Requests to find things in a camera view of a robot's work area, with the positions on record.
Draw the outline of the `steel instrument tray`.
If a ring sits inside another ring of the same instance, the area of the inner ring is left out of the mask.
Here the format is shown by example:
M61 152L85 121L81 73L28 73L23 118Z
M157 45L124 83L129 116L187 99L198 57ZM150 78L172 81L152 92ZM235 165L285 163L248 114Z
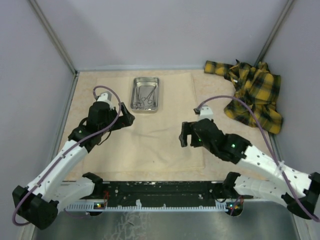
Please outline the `steel instrument tray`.
M154 92L154 98L152 104L144 104L142 109L136 109L136 88L139 88L140 91L140 98L145 97L151 91L151 89L156 86ZM149 113L156 113L159 107L159 94L160 94L160 79L158 77L136 77L133 80L133 87L131 93L131 100L130 100L130 108L134 113L141 113L141 114L149 114Z

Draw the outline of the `beige cloth wrap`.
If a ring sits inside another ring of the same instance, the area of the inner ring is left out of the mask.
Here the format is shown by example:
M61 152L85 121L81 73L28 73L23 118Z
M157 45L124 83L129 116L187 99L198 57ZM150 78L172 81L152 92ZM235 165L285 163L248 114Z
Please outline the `beige cloth wrap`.
M174 172L204 167L199 148L181 147L182 122L196 120L197 104L190 73L161 75L158 110L135 113L132 126L112 132L87 156L84 168L93 172Z

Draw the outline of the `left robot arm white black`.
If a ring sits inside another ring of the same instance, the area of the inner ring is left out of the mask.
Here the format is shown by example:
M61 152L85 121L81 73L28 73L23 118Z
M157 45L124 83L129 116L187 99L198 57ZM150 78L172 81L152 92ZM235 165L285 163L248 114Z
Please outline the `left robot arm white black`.
M102 136L122 128L130 127L135 117L129 113L123 102L119 109L105 101L94 102L88 116L72 130L61 151L51 163L27 186L18 185L12 192L15 210L12 223L22 227L16 216L25 224L33 224L40 230L49 227L59 212L83 198L99 198L103 195L103 179L87 172L67 187L61 183L78 162L92 149L102 143Z

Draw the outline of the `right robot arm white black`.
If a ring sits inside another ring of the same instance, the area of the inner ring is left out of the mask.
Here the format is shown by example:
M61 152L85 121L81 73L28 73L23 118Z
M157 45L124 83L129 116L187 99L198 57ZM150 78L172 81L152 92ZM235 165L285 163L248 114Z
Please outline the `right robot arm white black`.
M278 203L292 214L318 221L315 208L320 196L320 175L304 173L283 162L275 162L249 140L237 134L224 134L213 120L183 122L178 137L180 145L203 147L222 161L249 169L265 179L254 179L237 172L229 172L222 183L229 198L252 196Z

